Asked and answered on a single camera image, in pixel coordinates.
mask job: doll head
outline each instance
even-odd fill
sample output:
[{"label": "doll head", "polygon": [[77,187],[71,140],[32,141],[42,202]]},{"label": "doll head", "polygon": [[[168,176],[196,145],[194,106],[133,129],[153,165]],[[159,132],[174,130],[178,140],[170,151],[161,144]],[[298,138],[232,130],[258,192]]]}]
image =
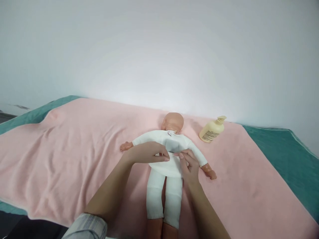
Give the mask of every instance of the doll head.
[{"label": "doll head", "polygon": [[161,130],[173,130],[175,133],[179,133],[184,125],[184,118],[179,113],[168,113],[160,127]]}]

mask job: white onesie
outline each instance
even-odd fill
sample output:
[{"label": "white onesie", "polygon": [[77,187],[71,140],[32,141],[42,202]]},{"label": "white onesie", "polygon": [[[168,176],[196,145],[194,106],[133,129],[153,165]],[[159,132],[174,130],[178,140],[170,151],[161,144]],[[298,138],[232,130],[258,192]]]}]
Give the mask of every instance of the white onesie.
[{"label": "white onesie", "polygon": [[[150,177],[147,183],[146,209],[148,219],[163,218],[164,222],[179,228],[179,215],[182,198],[183,179],[180,173],[179,157],[173,156],[185,149],[191,149],[202,167],[207,160],[194,143],[182,134],[176,134],[173,130],[154,130],[147,132],[132,141],[133,145],[155,141],[166,147],[170,161],[151,163]],[[165,209],[163,214],[162,189],[166,180]]]}]

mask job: lotion bottle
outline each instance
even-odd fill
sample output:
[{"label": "lotion bottle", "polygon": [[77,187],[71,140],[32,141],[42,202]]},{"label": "lotion bottle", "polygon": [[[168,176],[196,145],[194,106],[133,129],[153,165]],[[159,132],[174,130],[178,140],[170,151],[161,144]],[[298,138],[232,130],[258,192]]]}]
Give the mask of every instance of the lotion bottle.
[{"label": "lotion bottle", "polygon": [[206,142],[212,142],[221,132],[224,131],[224,120],[226,116],[219,116],[217,120],[212,120],[199,133],[199,138]]}]

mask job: doll leg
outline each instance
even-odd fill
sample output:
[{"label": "doll leg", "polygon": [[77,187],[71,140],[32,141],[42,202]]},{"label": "doll leg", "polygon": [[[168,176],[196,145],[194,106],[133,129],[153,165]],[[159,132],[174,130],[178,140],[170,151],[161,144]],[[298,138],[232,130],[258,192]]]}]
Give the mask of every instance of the doll leg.
[{"label": "doll leg", "polygon": [[151,170],[147,182],[146,211],[147,211],[147,238],[160,239],[163,225],[162,190],[165,176]]},{"label": "doll leg", "polygon": [[182,201],[182,178],[166,179],[166,200],[164,209],[163,239],[177,238],[180,206]]}]

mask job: bed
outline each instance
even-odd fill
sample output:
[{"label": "bed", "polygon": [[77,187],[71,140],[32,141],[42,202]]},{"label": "bed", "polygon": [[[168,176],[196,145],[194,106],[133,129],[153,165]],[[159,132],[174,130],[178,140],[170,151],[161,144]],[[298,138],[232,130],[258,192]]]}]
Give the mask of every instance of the bed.
[{"label": "bed", "polygon": [[[68,96],[0,124],[0,134],[20,125],[40,123],[48,112],[78,99]],[[313,219],[319,223],[319,160],[289,129],[243,125],[269,162],[284,179]],[[23,209],[0,202],[0,211],[27,215]]]}]

